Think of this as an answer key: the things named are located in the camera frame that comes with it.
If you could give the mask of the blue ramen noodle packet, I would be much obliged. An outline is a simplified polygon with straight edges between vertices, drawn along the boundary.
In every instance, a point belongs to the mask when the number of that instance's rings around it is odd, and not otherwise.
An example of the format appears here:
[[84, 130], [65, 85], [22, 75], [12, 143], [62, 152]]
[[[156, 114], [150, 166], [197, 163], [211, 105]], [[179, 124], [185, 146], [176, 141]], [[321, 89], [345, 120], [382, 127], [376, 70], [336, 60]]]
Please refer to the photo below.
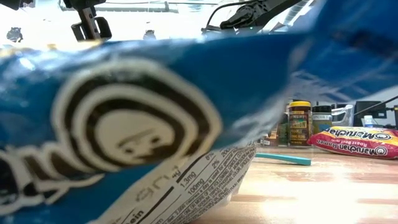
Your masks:
[[240, 187], [288, 98], [398, 85], [398, 0], [269, 34], [0, 47], [0, 224], [187, 224]]

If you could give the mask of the brown spice box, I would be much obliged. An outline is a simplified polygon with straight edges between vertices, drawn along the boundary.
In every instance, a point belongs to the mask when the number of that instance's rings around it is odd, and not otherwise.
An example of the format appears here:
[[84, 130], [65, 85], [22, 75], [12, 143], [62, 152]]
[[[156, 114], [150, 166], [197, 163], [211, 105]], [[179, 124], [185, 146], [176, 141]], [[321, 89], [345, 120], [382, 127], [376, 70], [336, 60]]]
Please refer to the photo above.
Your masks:
[[277, 128], [273, 128], [267, 134], [265, 134], [262, 137], [261, 144], [263, 146], [277, 146], [278, 145]]

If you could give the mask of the red roast beef ramen packet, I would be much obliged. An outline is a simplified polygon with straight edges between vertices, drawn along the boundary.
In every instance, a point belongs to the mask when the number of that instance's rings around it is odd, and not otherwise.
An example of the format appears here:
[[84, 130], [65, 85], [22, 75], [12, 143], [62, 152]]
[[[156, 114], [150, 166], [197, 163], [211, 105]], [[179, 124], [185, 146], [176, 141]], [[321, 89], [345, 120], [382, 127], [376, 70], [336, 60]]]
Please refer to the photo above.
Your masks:
[[332, 126], [314, 134], [308, 144], [324, 151], [376, 159], [398, 159], [398, 130]]

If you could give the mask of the black spice tin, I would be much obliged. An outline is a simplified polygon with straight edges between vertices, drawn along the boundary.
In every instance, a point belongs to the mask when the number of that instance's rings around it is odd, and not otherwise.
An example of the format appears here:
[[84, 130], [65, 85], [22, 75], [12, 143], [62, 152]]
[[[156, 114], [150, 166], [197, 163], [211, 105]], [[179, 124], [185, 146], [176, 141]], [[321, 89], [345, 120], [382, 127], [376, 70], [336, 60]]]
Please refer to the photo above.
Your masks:
[[277, 134], [279, 139], [279, 145], [288, 145], [288, 121], [289, 117], [287, 113], [284, 113], [278, 123]]

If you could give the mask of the small dark background object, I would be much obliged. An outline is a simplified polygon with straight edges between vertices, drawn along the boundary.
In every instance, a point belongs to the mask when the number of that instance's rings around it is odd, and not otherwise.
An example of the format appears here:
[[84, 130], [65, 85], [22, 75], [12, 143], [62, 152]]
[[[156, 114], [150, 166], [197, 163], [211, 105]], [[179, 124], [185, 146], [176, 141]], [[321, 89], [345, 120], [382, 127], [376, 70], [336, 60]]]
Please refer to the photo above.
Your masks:
[[6, 38], [12, 42], [21, 42], [24, 39], [21, 29], [21, 27], [11, 27], [6, 34]]

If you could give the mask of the black computer monitor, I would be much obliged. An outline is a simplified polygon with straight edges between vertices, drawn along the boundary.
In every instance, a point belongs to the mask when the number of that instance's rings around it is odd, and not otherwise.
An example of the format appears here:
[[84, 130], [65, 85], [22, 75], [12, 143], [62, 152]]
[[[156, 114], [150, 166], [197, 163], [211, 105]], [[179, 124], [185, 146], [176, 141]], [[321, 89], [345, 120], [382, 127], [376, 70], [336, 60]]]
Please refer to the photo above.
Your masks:
[[365, 115], [371, 115], [376, 119], [386, 119], [386, 104], [381, 101], [357, 101], [355, 105], [355, 113], [358, 117], [363, 118]]

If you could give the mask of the teal plastic spoon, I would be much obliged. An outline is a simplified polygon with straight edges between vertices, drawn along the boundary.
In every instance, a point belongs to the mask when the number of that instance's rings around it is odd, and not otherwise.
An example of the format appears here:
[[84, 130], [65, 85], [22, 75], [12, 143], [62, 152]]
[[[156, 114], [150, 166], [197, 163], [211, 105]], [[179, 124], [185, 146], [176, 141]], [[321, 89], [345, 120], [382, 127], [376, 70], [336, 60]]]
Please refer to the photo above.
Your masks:
[[310, 166], [312, 160], [304, 157], [288, 156], [282, 154], [268, 154], [263, 152], [257, 152], [255, 157], [263, 159], [276, 159], [280, 161], [293, 162], [294, 164], [299, 164], [302, 166]]

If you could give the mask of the yellow lid spice jar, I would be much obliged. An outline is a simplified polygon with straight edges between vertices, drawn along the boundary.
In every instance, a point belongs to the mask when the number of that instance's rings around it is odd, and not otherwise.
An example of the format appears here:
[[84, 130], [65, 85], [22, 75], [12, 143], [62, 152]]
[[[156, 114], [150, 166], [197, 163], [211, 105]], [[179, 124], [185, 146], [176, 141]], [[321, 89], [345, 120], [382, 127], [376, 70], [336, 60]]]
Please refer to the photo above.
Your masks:
[[289, 103], [289, 141], [293, 147], [309, 147], [312, 135], [312, 106], [309, 101]]

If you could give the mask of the black lid spice jar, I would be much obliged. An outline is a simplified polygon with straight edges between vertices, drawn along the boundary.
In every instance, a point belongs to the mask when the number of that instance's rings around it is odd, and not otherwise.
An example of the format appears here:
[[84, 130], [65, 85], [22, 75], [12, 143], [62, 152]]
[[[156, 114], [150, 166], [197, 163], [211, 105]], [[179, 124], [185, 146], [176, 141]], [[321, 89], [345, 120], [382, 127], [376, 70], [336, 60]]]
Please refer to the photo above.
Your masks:
[[318, 105], [312, 108], [313, 134], [318, 134], [332, 127], [332, 115], [330, 105]]

